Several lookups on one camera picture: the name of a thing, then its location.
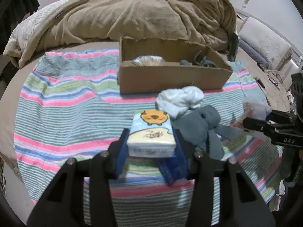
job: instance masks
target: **beige blanket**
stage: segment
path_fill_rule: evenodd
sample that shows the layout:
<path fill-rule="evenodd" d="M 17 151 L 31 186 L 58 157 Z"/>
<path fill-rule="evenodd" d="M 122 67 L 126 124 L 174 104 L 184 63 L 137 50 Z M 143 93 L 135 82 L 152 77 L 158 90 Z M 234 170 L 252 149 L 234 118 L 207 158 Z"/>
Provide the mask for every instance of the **beige blanket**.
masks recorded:
<path fill-rule="evenodd" d="M 224 50 L 235 28 L 229 0 L 69 0 L 45 16 L 26 42 L 13 32 L 3 55 L 22 68 L 35 52 L 121 36 L 185 39 Z"/>

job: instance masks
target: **plastic bag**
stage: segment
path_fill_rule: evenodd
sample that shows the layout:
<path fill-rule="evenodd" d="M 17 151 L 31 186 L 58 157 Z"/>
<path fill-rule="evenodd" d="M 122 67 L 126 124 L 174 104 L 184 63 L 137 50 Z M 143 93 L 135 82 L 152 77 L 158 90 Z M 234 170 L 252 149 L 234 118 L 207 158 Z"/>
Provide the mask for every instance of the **plastic bag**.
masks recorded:
<path fill-rule="evenodd" d="M 136 66 L 164 66 L 166 61 L 160 56 L 145 55 L 139 56 L 132 62 Z"/>
<path fill-rule="evenodd" d="M 272 107 L 256 102 L 254 100 L 244 98 L 243 99 L 243 115 L 233 124 L 233 126 L 241 129 L 245 133 L 256 137 L 258 139 L 266 140 L 268 139 L 262 132 L 254 131 L 254 130 L 247 130 L 243 127 L 243 120 L 245 118 L 254 118 L 258 120 L 265 120 L 267 115 L 272 112 Z"/>

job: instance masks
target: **bed sheet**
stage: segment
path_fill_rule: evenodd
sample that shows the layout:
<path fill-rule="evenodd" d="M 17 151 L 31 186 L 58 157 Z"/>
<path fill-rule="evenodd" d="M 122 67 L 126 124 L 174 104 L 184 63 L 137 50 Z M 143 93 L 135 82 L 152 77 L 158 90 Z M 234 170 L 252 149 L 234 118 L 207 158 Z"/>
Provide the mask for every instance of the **bed sheet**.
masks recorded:
<path fill-rule="evenodd" d="M 69 157 L 93 157 L 129 128 L 135 111 L 153 109 L 156 95 L 121 96 L 117 85 L 118 50 L 46 53 L 26 79 L 18 104 L 14 146 L 25 186 L 37 201 Z M 205 92 L 223 124 L 243 113 L 242 98 L 266 98 L 242 63 L 223 90 Z M 227 159 L 234 156 L 265 201 L 279 185 L 282 149 L 249 135 L 223 141 Z M 213 223 L 219 219 L 219 181 L 215 180 Z M 84 218 L 89 217 L 88 187 Z M 119 226 L 184 226 L 193 181 L 169 187 L 152 159 L 128 158 L 121 178 L 110 182 Z"/>
<path fill-rule="evenodd" d="M 53 49 L 53 51 L 84 51 L 84 50 L 102 50 L 106 48 L 118 48 L 119 42 L 111 40 L 100 40 L 98 42 L 91 42 L 81 45 L 69 45 Z M 0 100 L 0 157 L 12 169 L 14 174 L 22 181 L 18 163 L 16 160 L 16 153 L 13 148 L 13 137 L 15 130 L 15 118 L 17 112 L 18 101 L 23 84 L 37 65 L 37 62 L 43 56 L 43 53 L 36 54 L 32 57 L 28 65 L 20 69 L 7 86 L 1 100 Z"/>

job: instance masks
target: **floral pattern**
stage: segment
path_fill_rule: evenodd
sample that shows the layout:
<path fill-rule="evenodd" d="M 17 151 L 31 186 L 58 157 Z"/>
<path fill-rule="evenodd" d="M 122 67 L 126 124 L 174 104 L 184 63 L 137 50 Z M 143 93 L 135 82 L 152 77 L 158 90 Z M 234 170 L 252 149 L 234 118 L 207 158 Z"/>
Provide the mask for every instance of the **floral pattern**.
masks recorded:
<path fill-rule="evenodd" d="M 260 53 L 268 61 L 269 65 L 276 65 L 274 62 L 280 62 L 281 56 L 279 44 L 272 42 L 269 36 L 266 36 L 264 40 L 259 41 Z"/>

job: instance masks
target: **robotic arm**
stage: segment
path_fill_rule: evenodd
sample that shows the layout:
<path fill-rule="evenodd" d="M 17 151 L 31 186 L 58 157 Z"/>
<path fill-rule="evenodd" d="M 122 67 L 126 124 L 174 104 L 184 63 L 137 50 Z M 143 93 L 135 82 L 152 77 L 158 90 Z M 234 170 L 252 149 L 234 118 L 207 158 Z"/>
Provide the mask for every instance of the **robotic arm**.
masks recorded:
<path fill-rule="evenodd" d="M 294 74 L 291 78 L 293 82 L 291 92 L 297 101 L 297 115 L 273 110 L 266 120 L 245 118 L 243 126 L 246 129 L 263 132 L 271 138 L 272 144 L 296 150 L 291 175 L 285 179 L 290 186 L 294 186 L 303 169 L 303 161 L 299 157 L 299 150 L 303 149 L 303 73 Z"/>
<path fill-rule="evenodd" d="M 90 177 L 92 227 L 117 227 L 108 179 L 117 179 L 127 157 L 125 129 L 119 141 L 94 158 L 78 162 L 70 158 L 51 181 L 33 209 L 28 227 L 89 227 L 83 219 L 84 177 Z M 210 227 L 212 222 L 214 177 L 220 178 L 220 221 L 217 227 L 274 227 L 275 220 L 266 203 L 233 158 L 213 160 L 196 152 L 178 130 L 176 155 L 186 178 L 195 179 L 186 227 Z"/>

